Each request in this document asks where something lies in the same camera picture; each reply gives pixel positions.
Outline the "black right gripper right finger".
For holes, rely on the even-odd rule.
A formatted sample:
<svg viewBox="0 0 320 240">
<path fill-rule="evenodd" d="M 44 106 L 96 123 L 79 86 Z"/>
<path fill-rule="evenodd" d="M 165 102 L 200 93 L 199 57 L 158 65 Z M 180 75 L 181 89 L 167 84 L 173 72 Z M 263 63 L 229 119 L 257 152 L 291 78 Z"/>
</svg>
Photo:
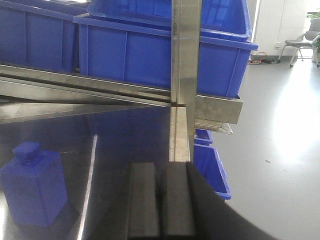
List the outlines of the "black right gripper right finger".
<svg viewBox="0 0 320 240">
<path fill-rule="evenodd" d="M 168 162 L 163 175 L 162 239 L 272 240 L 229 207 L 190 162 Z"/>
</svg>

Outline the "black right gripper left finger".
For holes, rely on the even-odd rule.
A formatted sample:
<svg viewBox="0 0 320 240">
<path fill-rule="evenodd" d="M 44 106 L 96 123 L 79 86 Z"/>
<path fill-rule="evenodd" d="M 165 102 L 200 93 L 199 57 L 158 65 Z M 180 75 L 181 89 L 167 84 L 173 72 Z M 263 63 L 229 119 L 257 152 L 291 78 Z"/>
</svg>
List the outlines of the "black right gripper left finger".
<svg viewBox="0 0 320 240">
<path fill-rule="evenodd" d="M 156 190 L 154 164 L 133 163 L 130 169 L 129 238 L 160 236 Z"/>
</svg>

